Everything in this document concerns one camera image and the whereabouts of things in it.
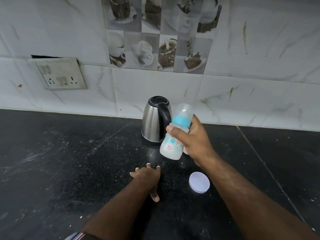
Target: electrical socket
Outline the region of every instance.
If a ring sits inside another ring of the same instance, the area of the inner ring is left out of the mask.
[[[87,89],[76,58],[29,59],[48,90]]]

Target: black kettle handle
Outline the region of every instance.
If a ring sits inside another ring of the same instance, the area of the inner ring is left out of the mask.
[[[162,141],[165,138],[166,133],[167,133],[166,127],[171,123],[171,114],[170,114],[170,111],[169,111],[167,105],[165,105],[164,103],[158,104],[158,114],[163,119],[163,129],[164,129],[163,138],[159,138],[160,141]]]

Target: kettle lid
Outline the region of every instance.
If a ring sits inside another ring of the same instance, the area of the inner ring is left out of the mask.
[[[148,104],[152,107],[158,107],[158,105],[161,103],[166,104],[167,106],[170,104],[169,100],[162,96],[151,97],[148,101]]]

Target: fingernail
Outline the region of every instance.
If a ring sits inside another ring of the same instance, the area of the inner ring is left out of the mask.
[[[168,133],[171,133],[172,128],[173,128],[172,125],[168,125],[168,126],[165,128],[165,130],[166,130]]]

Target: bottle cap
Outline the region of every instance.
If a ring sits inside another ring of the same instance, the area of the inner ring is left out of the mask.
[[[193,172],[189,177],[189,185],[195,192],[203,194],[210,188],[210,181],[203,173]]]
[[[193,117],[193,107],[190,104],[179,104],[172,122],[189,128]]]

